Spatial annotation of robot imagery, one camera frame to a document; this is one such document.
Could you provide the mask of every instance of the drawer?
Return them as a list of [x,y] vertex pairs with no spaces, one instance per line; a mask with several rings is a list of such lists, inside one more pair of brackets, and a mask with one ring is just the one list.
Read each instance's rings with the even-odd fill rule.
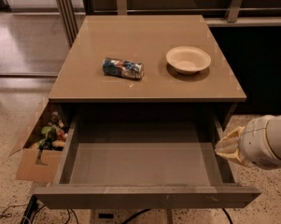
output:
[[220,133],[211,105],[80,104],[54,182],[35,195],[48,208],[245,207],[260,191],[215,156]]

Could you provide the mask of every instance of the floor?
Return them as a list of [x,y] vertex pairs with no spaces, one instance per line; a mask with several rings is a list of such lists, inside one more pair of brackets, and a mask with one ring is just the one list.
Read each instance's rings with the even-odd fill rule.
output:
[[[83,16],[77,16],[78,24]],[[14,15],[0,13],[0,73],[59,72],[69,48],[58,15]],[[22,151],[11,156],[9,152],[23,127],[35,113],[37,105],[48,96],[54,78],[0,77],[0,223],[20,223],[25,206],[35,186],[46,183],[15,180]],[[239,125],[245,126],[256,116],[237,115],[225,133]],[[262,194],[245,209],[227,209],[233,223],[281,223],[281,170],[263,171],[236,167],[242,185],[259,187]],[[113,219],[98,219],[102,210],[75,210],[79,223],[121,223],[136,210],[104,210],[112,212]],[[131,223],[170,223],[165,210],[152,210]],[[172,210],[174,224],[229,223],[221,209]],[[44,208],[34,223],[76,223],[66,210]]]

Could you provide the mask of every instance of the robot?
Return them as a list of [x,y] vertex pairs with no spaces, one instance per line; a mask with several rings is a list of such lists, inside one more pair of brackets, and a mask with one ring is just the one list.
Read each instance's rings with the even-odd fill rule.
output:
[[281,116],[268,115],[237,127],[216,144],[215,152],[247,167],[281,168]]

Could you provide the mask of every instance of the white bowl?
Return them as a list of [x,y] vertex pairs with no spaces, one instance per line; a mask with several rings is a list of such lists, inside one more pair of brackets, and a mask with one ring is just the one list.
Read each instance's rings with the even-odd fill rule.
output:
[[185,75],[202,71],[211,63],[211,58],[205,51],[192,47],[170,49],[166,55],[166,59],[178,73]]

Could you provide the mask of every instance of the tabletop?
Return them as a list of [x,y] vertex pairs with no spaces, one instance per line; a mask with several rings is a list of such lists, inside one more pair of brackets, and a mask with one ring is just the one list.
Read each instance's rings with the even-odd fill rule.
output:
[[[211,57],[210,66],[181,75],[166,53],[190,46]],[[105,57],[144,65],[144,77],[106,76]],[[53,103],[242,102],[246,99],[204,18],[174,16],[87,16],[49,95]]]

